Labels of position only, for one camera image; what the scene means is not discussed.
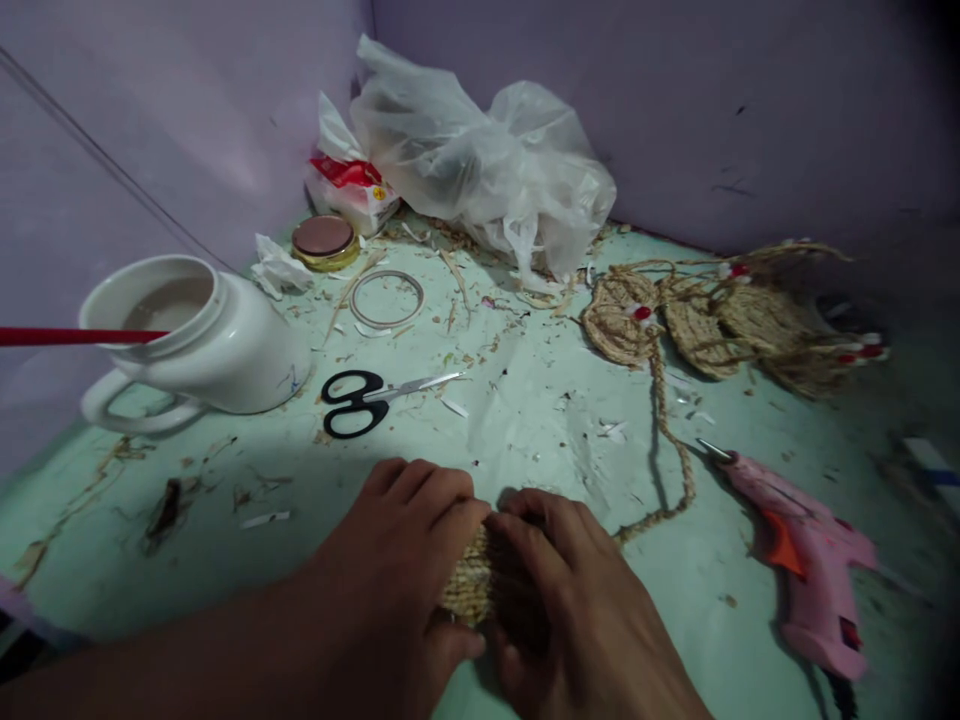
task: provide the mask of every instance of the red stick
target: red stick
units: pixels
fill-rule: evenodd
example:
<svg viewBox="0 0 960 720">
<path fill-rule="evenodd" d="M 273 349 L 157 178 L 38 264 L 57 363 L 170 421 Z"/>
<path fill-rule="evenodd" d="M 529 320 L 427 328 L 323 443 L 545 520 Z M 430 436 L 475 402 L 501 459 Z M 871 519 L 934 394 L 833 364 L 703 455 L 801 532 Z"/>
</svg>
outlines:
<svg viewBox="0 0 960 720">
<path fill-rule="evenodd" d="M 79 330 L 76 328 L 0 328 L 0 347 L 28 345 L 133 345 L 166 335 L 148 330 Z"/>
</svg>

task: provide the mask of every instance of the white mug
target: white mug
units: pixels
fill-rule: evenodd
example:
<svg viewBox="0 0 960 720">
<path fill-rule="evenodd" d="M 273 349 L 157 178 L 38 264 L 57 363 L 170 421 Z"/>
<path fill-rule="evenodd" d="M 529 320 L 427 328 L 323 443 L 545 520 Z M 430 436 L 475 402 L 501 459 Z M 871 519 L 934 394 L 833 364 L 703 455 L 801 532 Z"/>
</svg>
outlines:
<svg viewBox="0 0 960 720">
<path fill-rule="evenodd" d="M 91 423 L 126 434 L 172 430 L 210 407 L 239 414 L 269 410 L 296 394 L 313 369 L 307 338 L 263 293 L 188 255 L 118 270 L 87 297 L 80 327 L 170 331 L 142 345 L 100 346 L 117 369 L 87 390 L 80 407 Z M 134 383 L 180 402 L 154 417 L 110 412 Z"/>
</svg>

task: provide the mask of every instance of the mint green table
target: mint green table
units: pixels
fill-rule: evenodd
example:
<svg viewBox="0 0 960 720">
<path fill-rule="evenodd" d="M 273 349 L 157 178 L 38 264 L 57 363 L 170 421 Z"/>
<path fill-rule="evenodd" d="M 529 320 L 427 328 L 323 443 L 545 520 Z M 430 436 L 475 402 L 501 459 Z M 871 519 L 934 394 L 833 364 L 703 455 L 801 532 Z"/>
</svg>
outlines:
<svg viewBox="0 0 960 720">
<path fill-rule="evenodd" d="M 408 223 L 426 227 L 413 216 Z M 661 502 L 654 476 L 667 501 L 676 501 L 679 462 L 652 424 L 649 372 L 605 361 L 574 322 L 524 304 L 502 264 L 457 254 L 472 308 L 468 322 L 453 276 L 429 247 L 371 245 L 388 248 L 388 267 L 424 285 L 426 307 L 412 329 L 365 338 L 343 310 L 344 334 L 334 332 L 324 344 L 333 306 L 324 293 L 336 298 L 344 285 L 324 278 L 316 291 L 276 303 L 317 348 L 316 372 L 300 397 L 263 415 L 210 413 L 169 437 L 134 439 L 120 459 L 109 459 L 115 434 L 79 425 L 65 432 L 0 498 L 0 573 L 12 582 L 24 575 L 16 563 L 28 546 L 53 535 L 24 592 L 8 589 L 4 604 L 31 613 L 34 624 L 49 624 L 48 634 L 68 643 L 67 633 L 109 641 L 219 602 L 303 562 L 343 516 L 371 466 L 395 455 L 464 468 L 489 501 L 520 486 L 581 499 L 611 531 Z M 602 271 L 611 263 L 694 254 L 629 233 L 606 239 L 593 260 Z M 412 307 L 412 296 L 389 282 L 368 288 L 365 298 L 386 313 Z M 481 304 L 482 296 L 497 308 Z M 579 316 L 588 300 L 588 293 L 578 294 L 565 314 Z M 909 419 L 894 363 L 865 370 L 846 397 L 813 404 L 758 371 L 753 382 L 741 370 L 713 383 L 672 352 L 668 360 L 671 372 L 689 378 L 703 398 L 696 409 L 716 422 L 688 419 L 693 405 L 680 403 L 670 388 L 670 422 L 681 439 L 706 437 L 767 463 L 870 535 L 882 560 L 929 595 L 932 609 L 876 576 L 852 573 L 871 664 L 858 686 L 861 717 L 920 716 L 948 650 L 943 628 L 957 597 L 957 566 L 944 531 L 874 464 L 889 451 L 888 433 Z M 388 382 L 465 370 L 466 379 L 450 383 L 444 397 L 470 416 L 451 412 L 435 392 L 415 394 L 394 403 L 369 435 L 317 442 L 320 387 L 347 368 L 372 370 Z M 149 412 L 158 402 L 141 388 L 123 399 L 122 409 Z M 601 437 L 601 421 L 626 421 L 626 442 Z M 778 637 L 782 578 L 749 553 L 757 516 L 706 464 L 695 464 L 692 509 L 641 536 L 626 555 L 697 688 L 719 718 L 817 717 L 818 694 L 835 717 L 822 676 L 805 670 Z M 187 481 L 194 490 L 175 533 L 151 553 L 144 534 L 168 478 L 197 480 Z M 284 510 L 292 514 L 288 521 L 240 528 L 246 519 Z M 462 667 L 438 717 L 510 716 L 492 678 L 486 662 Z"/>
</svg>

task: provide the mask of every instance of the glue gun nozzle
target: glue gun nozzle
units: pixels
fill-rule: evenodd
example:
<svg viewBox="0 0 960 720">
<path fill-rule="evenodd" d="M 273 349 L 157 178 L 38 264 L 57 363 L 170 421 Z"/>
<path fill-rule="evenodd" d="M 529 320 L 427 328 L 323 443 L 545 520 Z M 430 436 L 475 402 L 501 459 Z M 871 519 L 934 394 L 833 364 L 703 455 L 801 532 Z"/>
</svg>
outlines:
<svg viewBox="0 0 960 720">
<path fill-rule="evenodd" d="M 728 453 L 726 450 L 721 450 L 716 445 L 711 445 L 706 440 L 697 438 L 697 442 L 703 445 L 706 448 L 707 452 L 713 456 L 713 459 L 719 463 L 732 463 L 736 460 L 736 457 L 731 453 Z"/>
</svg>

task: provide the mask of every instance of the hot glue gun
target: hot glue gun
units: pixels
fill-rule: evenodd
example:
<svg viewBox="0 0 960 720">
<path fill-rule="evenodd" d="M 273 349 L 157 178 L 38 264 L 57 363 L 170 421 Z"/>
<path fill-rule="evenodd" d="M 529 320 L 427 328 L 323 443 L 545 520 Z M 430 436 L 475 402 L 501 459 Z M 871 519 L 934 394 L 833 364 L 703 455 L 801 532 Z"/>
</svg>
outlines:
<svg viewBox="0 0 960 720">
<path fill-rule="evenodd" d="M 826 672 L 843 716 L 856 717 L 851 682 L 863 676 L 867 661 L 860 652 L 863 643 L 847 568 L 877 570 L 873 543 L 769 468 L 698 442 L 773 526 L 774 546 L 767 560 L 789 571 L 789 618 L 780 626 L 784 639 Z"/>
</svg>

